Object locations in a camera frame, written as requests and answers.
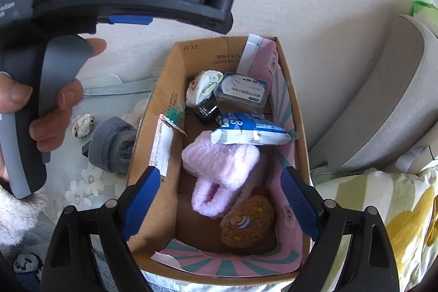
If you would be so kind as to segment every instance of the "blue plastic package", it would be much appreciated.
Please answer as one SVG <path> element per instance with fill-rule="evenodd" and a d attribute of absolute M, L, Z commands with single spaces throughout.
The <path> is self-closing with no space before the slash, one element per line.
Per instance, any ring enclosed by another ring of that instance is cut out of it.
<path fill-rule="evenodd" d="M 218 129 L 210 135 L 213 144 L 284 145 L 293 139 L 281 126 L 250 113 L 222 113 Z"/>

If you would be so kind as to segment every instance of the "gray cushion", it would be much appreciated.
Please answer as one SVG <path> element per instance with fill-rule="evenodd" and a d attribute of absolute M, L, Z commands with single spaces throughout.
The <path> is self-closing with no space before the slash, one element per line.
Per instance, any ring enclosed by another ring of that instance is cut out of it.
<path fill-rule="evenodd" d="M 438 40 L 421 22 L 399 16 L 367 82 L 310 150 L 310 167 L 382 169 L 437 120 Z"/>

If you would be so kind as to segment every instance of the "yellow embroidery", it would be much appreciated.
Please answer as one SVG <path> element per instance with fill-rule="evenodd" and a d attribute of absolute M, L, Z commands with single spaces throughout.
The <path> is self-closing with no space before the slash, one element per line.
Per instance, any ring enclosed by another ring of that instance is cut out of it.
<path fill-rule="evenodd" d="M 431 223 L 426 233 L 425 241 L 427 246 L 432 246 L 438 237 L 438 197 L 434 200 L 434 209 L 432 211 Z"/>
<path fill-rule="evenodd" d="M 399 276 L 403 273 L 406 264 L 411 260 L 406 253 L 412 241 L 418 240 L 424 222 L 434 202 L 434 188 L 431 186 L 421 195 L 413 211 L 405 210 L 396 215 L 386 226 L 391 246 L 396 258 L 397 271 Z"/>

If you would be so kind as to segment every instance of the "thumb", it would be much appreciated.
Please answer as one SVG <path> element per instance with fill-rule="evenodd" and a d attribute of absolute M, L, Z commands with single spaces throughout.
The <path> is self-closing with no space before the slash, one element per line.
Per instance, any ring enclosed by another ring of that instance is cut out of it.
<path fill-rule="evenodd" d="M 0 73 L 0 113 L 13 113 L 23 108 L 32 91 L 32 87 L 18 83 L 4 73 Z"/>

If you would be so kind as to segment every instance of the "human hand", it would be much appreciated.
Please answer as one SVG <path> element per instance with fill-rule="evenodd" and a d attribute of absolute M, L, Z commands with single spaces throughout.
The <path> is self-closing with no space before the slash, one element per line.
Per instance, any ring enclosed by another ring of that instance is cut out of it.
<path fill-rule="evenodd" d="M 102 39 L 87 39 L 94 47 L 92 56 L 106 49 L 106 41 Z M 22 109 L 33 92 L 33 88 L 20 84 L 4 74 L 0 74 L 0 113 L 13 113 Z M 59 148 L 64 140 L 72 108 L 83 96 L 83 88 L 78 80 L 65 85 L 56 98 L 58 107 L 47 115 L 34 120 L 29 127 L 29 135 L 36 141 L 41 152 L 53 151 Z M 0 180 L 9 181 L 3 157 L 0 151 Z"/>

